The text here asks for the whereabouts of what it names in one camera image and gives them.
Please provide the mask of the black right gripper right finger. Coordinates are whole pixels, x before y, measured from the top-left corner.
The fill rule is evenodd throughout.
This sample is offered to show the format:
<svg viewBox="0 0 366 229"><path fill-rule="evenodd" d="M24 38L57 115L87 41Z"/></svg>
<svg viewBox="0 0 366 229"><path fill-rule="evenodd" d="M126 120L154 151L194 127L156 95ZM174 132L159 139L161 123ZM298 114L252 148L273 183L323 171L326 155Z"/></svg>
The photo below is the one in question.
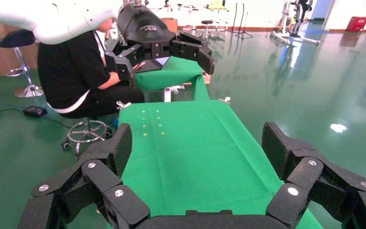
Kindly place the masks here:
<svg viewBox="0 0 366 229"><path fill-rule="evenodd" d="M366 177L326 159L309 142L267 122L262 149L283 181L266 215L297 227L310 202L321 205L344 229L366 229Z"/></svg>

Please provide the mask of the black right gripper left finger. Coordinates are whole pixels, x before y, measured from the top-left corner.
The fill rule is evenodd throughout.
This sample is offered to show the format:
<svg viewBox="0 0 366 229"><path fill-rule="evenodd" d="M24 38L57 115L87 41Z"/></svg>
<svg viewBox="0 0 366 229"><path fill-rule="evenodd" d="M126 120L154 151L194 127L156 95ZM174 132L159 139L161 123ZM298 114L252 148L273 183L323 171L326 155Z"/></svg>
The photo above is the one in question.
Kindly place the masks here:
<svg viewBox="0 0 366 229"><path fill-rule="evenodd" d="M150 209L121 180L131 152L132 129L123 123L112 138L91 144L74 165L37 184L18 228L64 229L91 204L112 228L137 228Z"/></svg>

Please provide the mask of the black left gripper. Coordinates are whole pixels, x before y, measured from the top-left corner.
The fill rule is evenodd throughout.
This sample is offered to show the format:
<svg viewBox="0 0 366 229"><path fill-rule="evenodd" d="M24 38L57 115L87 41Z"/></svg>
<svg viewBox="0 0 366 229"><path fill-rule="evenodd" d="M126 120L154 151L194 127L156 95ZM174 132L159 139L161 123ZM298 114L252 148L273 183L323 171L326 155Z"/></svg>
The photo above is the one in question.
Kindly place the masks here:
<svg viewBox="0 0 366 229"><path fill-rule="evenodd" d="M183 31L176 36L146 6L123 5L117 24L127 45L109 43L104 52L105 62L107 70L116 72L131 87L137 87L133 68L144 59L174 56L197 62L208 75L214 73L215 60L206 40Z"/></svg>

